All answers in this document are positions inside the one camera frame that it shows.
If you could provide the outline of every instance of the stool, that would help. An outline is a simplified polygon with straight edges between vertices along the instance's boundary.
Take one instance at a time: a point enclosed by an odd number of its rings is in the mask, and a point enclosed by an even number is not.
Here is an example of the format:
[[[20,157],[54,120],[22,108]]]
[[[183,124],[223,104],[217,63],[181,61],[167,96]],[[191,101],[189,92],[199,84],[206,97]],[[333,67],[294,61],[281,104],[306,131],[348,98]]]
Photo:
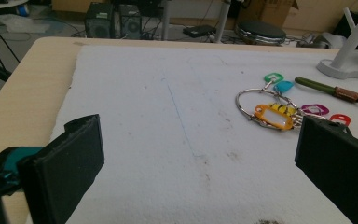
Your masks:
[[[286,39],[286,33],[262,21],[242,21],[237,24],[236,33],[250,44],[279,46]]]

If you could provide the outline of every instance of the floor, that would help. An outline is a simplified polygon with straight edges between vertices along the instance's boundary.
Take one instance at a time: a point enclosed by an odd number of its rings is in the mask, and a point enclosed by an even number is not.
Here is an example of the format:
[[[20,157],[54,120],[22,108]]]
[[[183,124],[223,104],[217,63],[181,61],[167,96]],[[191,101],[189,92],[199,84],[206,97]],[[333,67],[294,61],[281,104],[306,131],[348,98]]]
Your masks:
[[[29,5],[30,16],[33,24],[47,24],[49,28],[44,33],[10,33],[7,27],[0,23],[0,58],[6,70],[12,72],[17,67],[21,59],[25,56],[28,49],[33,43],[41,37],[45,36],[72,36],[85,38],[85,26],[83,21],[63,21],[58,19],[56,13],[47,6]],[[143,18],[144,32],[154,34],[155,40],[160,40],[161,24],[158,18]],[[169,38],[170,41],[185,41],[185,42],[211,42],[207,36],[192,38],[183,34],[184,25],[170,25]],[[222,36],[222,43],[224,44],[244,44],[240,38],[232,31],[226,30]],[[295,46],[294,42],[285,43],[284,46]]]

